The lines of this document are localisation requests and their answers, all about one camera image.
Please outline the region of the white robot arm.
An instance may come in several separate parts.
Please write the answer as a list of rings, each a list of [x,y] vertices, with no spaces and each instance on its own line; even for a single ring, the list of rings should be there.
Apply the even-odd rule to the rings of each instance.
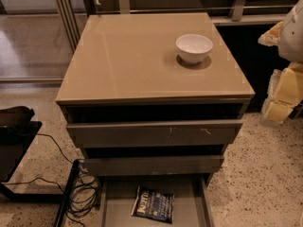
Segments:
[[[265,119],[282,123],[303,100],[303,0],[262,34],[258,43],[276,46],[279,57],[290,63],[282,71],[274,71],[261,110]]]

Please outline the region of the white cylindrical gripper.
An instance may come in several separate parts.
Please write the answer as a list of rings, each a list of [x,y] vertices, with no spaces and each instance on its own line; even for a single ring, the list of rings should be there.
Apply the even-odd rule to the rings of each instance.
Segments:
[[[291,62],[282,71],[273,100],[264,102],[262,113],[266,119],[282,122],[303,100],[303,63]]]

